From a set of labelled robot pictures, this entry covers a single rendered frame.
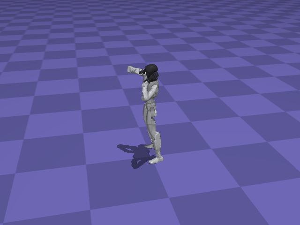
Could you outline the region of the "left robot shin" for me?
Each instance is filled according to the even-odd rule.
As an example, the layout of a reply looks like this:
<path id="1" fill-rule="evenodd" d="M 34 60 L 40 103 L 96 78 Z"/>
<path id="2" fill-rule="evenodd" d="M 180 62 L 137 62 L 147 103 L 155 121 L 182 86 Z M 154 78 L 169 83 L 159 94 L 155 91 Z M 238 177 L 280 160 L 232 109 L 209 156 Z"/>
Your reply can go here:
<path id="1" fill-rule="evenodd" d="M 161 158 L 161 155 L 160 155 L 160 148 L 161 148 L 160 134 L 156 133 L 155 139 L 153 139 L 153 137 L 151 137 L 151 138 L 152 138 L 152 143 L 153 143 L 153 147 L 154 147 L 156 156 L 159 159 L 159 158 Z"/>

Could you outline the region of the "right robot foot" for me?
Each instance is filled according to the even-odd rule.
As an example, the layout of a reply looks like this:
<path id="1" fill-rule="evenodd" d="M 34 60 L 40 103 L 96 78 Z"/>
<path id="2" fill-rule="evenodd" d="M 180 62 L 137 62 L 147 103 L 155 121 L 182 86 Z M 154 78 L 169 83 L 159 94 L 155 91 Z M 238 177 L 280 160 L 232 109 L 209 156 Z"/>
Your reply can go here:
<path id="1" fill-rule="evenodd" d="M 147 148 L 154 148 L 152 144 L 145 145 L 145 147 L 147 147 Z"/>

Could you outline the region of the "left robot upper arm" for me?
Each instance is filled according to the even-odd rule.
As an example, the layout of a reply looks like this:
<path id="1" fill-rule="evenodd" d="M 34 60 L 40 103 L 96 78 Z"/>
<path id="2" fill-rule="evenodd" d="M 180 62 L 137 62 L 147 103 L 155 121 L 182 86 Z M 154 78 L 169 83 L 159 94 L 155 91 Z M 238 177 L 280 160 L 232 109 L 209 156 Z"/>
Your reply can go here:
<path id="1" fill-rule="evenodd" d="M 156 93 L 158 93 L 158 85 L 157 84 L 152 85 L 151 90 L 148 92 L 149 99 L 146 100 L 144 98 L 144 96 L 142 96 L 141 99 L 142 99 L 142 101 L 148 101 Z"/>

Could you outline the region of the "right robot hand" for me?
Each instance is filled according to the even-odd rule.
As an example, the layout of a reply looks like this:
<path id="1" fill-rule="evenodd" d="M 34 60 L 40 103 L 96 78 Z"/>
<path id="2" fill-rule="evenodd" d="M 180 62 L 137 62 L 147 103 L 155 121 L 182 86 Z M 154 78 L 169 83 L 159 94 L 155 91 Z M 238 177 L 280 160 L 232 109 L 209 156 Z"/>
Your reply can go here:
<path id="1" fill-rule="evenodd" d="M 142 70 L 139 72 L 139 74 L 142 74 L 142 73 L 145 74 L 145 72 L 146 72 L 146 69 L 144 69 L 144 70 L 142 69 Z"/>

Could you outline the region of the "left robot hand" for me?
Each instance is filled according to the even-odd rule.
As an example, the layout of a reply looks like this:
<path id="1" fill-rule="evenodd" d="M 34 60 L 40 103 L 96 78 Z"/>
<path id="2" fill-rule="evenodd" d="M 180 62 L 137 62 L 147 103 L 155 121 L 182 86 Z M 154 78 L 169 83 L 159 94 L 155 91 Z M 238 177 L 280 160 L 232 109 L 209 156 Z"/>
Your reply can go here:
<path id="1" fill-rule="evenodd" d="M 143 82 L 148 81 L 150 84 L 150 82 L 156 81 L 158 76 L 159 76 L 158 72 L 154 72 L 148 79 L 144 80 Z"/>

